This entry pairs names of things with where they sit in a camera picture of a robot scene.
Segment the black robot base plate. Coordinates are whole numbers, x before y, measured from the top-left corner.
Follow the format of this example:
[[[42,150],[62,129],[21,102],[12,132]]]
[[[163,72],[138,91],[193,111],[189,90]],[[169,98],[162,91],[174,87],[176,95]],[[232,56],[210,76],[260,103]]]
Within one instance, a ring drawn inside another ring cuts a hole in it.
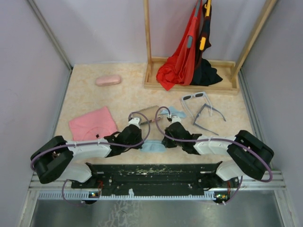
[[[211,189],[235,189],[239,180],[222,180],[218,164],[90,165],[92,177],[72,181],[73,189],[99,189],[103,196],[199,196]]]

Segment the flag print glasses case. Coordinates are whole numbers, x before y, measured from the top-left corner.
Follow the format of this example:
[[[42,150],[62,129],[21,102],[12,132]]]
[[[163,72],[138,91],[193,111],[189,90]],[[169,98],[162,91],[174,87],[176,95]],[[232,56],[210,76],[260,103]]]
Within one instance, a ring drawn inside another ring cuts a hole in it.
[[[155,122],[155,119],[160,120],[162,118],[162,115],[158,114],[157,117],[156,111],[159,109],[158,105],[150,106],[144,109],[139,110],[138,112],[145,115],[147,120],[141,115],[141,114],[134,114],[134,117],[140,118],[140,125],[147,124],[149,122]]]

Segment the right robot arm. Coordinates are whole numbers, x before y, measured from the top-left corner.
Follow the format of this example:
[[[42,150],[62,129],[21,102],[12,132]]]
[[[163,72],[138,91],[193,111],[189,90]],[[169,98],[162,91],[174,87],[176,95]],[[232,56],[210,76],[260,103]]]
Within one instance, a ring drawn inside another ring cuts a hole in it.
[[[212,174],[212,183],[223,187],[228,180],[247,175],[250,178],[270,182],[273,178],[269,164],[274,151],[264,142],[246,130],[240,130],[234,137],[207,137],[191,134],[180,122],[173,122],[165,130],[162,143],[167,148],[181,147],[193,155],[221,155],[230,157],[222,161]]]

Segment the pink glasses case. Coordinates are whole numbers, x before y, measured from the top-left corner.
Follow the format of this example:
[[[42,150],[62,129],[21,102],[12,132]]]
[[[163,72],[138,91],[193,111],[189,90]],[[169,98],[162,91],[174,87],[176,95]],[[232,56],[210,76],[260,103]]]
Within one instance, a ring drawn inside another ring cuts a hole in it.
[[[116,85],[121,82],[121,77],[119,75],[107,75],[96,78],[95,85],[101,86],[110,86]]]

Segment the light blue lens cloth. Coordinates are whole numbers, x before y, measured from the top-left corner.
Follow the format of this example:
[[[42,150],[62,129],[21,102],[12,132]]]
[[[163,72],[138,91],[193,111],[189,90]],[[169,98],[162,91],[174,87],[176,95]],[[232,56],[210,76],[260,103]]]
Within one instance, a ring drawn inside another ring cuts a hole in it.
[[[140,151],[145,153],[162,153],[166,151],[166,148],[161,140],[146,140]]]

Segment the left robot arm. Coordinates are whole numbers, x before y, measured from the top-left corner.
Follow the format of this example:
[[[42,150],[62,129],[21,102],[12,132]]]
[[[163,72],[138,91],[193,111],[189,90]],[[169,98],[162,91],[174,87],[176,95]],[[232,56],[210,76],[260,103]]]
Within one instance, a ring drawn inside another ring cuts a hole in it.
[[[30,166],[42,184],[51,183],[62,174],[67,174],[68,179],[92,188],[98,184],[98,175],[87,164],[72,168],[72,161],[114,157],[131,148],[139,149],[142,144],[142,130],[134,124],[126,126],[122,132],[91,141],[67,141],[63,136],[55,136],[31,156]]]

